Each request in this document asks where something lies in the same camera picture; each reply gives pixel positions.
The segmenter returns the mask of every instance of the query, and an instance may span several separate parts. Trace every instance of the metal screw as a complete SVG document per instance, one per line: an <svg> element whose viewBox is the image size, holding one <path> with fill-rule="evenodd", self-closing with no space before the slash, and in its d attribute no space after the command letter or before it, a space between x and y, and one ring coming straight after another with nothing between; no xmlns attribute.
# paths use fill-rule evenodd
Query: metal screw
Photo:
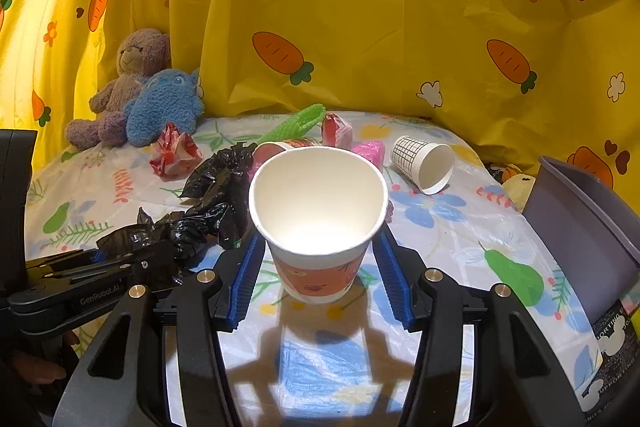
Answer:
<svg viewBox="0 0 640 427"><path fill-rule="evenodd" d="M134 299L139 299L146 292L146 288L142 284L136 284L129 288L129 297L133 297Z"/></svg>
<svg viewBox="0 0 640 427"><path fill-rule="evenodd" d="M430 268L424 273L425 279L431 282L440 282L442 281L442 272L435 268Z"/></svg>
<svg viewBox="0 0 640 427"><path fill-rule="evenodd" d="M197 279L200 282L211 282L213 279L216 278L216 273L213 270L202 270L201 272L198 272L197 275Z"/></svg>
<svg viewBox="0 0 640 427"><path fill-rule="evenodd" d="M500 297L509 297L511 295L511 288L509 288L506 284L497 284L495 286L495 292Z"/></svg>

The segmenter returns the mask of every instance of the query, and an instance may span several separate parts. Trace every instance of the human hand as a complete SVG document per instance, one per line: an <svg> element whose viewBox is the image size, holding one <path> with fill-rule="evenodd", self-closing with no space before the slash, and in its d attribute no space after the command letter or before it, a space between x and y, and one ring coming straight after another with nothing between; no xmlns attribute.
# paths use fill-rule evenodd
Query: human hand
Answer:
<svg viewBox="0 0 640 427"><path fill-rule="evenodd" d="M73 331L67 331L64 333L62 335L62 341L67 346L73 346L80 343L80 339L78 339L78 336ZM28 383L36 385L46 385L53 383L56 380L63 380L66 378L65 369L60 367L57 363L39 359L38 357L29 355L23 351L15 350L12 353L11 365L14 367L20 378Z"/></svg>

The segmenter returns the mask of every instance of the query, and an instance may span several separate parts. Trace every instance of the blue plush toy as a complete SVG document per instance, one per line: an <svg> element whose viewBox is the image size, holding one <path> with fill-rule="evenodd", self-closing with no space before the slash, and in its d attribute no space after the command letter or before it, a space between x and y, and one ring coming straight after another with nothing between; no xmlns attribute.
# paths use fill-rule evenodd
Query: blue plush toy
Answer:
<svg viewBox="0 0 640 427"><path fill-rule="evenodd" d="M168 122L178 130L193 134L196 118L204 111L198 98L198 70L162 70L149 79L137 99L124 107L127 116L127 138L142 147L154 142Z"/></svg>

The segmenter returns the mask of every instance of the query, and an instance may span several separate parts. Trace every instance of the gray trash bin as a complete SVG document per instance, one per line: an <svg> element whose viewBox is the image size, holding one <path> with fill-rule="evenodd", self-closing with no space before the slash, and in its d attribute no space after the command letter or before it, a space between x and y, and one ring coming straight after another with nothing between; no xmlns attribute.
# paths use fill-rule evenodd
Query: gray trash bin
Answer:
<svg viewBox="0 0 640 427"><path fill-rule="evenodd" d="M558 262L591 324L638 281L640 218L590 172L542 156L522 214Z"/></svg>

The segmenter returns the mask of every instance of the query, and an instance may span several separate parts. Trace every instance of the brown teddy bear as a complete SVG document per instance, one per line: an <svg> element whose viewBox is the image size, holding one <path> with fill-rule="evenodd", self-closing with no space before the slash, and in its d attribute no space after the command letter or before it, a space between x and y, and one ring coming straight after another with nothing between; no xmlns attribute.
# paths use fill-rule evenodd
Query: brown teddy bear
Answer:
<svg viewBox="0 0 640 427"><path fill-rule="evenodd" d="M164 70L170 57L169 35L144 28L129 35L118 48L116 68L120 75L89 100L96 120L76 119L66 125L66 139L79 150L104 142L112 147L127 141L127 117L122 112L135 99L146 80Z"/></svg>

